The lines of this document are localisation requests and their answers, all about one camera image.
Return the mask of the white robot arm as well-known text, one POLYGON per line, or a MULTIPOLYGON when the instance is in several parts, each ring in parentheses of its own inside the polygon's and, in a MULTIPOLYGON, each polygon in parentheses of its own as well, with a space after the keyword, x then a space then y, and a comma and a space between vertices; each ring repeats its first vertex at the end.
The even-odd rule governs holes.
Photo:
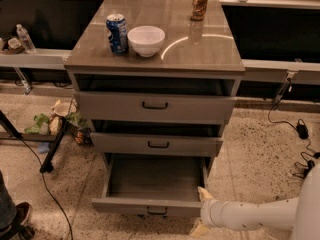
POLYGON ((320 165, 311 169, 298 197, 254 204, 215 199, 199 187, 201 224, 209 228, 253 231, 270 227, 291 231, 290 240, 320 240, 320 165))

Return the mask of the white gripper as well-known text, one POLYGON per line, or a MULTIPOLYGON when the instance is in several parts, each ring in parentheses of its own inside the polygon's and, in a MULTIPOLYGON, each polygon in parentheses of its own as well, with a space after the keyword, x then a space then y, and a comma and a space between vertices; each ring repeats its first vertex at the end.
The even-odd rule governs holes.
POLYGON ((205 188, 198 186, 197 189, 199 199, 203 202, 200 210, 202 222, 209 227, 220 227, 222 202, 214 199, 205 188))

